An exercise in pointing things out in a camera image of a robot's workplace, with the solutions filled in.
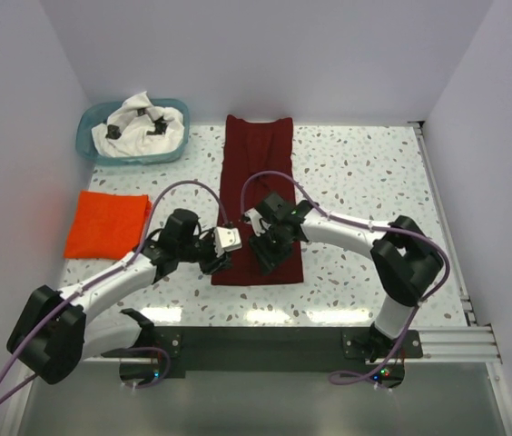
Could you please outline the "dark red t-shirt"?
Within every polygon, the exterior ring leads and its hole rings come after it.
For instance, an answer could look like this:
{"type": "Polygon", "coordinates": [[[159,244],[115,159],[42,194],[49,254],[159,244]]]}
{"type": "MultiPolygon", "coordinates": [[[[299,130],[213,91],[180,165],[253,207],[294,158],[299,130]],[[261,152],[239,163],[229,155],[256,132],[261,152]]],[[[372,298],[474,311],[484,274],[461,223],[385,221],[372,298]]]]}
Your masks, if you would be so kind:
{"type": "MultiPolygon", "coordinates": [[[[272,173],[250,179],[256,173],[267,170],[291,176],[292,141],[293,120],[290,117],[269,123],[251,123],[231,114],[227,116],[219,197],[231,221],[241,219],[242,199],[248,209],[272,192],[288,202],[296,202],[295,188],[288,180],[272,173]],[[246,189],[243,197],[242,188],[246,189]]],[[[292,245],[292,253],[287,261],[265,275],[248,244],[252,228],[242,223],[239,230],[242,248],[232,253],[230,269],[212,276],[212,285],[264,286],[303,282],[299,243],[292,245]]]]}

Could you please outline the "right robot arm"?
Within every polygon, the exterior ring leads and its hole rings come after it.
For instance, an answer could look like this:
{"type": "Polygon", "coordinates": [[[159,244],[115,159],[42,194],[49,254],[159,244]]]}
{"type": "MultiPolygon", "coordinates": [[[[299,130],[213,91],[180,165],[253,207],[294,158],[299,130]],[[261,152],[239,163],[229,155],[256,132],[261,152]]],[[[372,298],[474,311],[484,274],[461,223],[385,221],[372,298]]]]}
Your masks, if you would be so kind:
{"type": "Polygon", "coordinates": [[[373,261],[385,299],[369,331],[353,341],[370,362],[397,349],[419,306],[439,288],[436,279],[449,275],[448,256],[405,215],[392,222],[359,221],[270,193],[242,220],[253,230],[249,245],[263,274],[286,263],[295,243],[323,243],[373,261]]]}

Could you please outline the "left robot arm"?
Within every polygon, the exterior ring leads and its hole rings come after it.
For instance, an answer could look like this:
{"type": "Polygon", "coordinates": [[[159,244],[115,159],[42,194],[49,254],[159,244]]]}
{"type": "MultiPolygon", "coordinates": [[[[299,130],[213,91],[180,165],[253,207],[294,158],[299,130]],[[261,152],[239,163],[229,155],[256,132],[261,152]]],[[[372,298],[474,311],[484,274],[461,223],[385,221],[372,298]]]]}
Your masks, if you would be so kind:
{"type": "Polygon", "coordinates": [[[90,329],[104,311],[175,272],[180,263],[196,263],[204,274],[223,271],[231,267],[231,254],[241,246],[240,233],[231,224],[203,230],[196,213],[177,209],[164,227],[111,267],[60,290],[47,285],[35,289],[6,349],[44,382],[56,384],[84,359],[133,347],[149,326],[141,315],[130,312],[132,326],[90,329]]]}

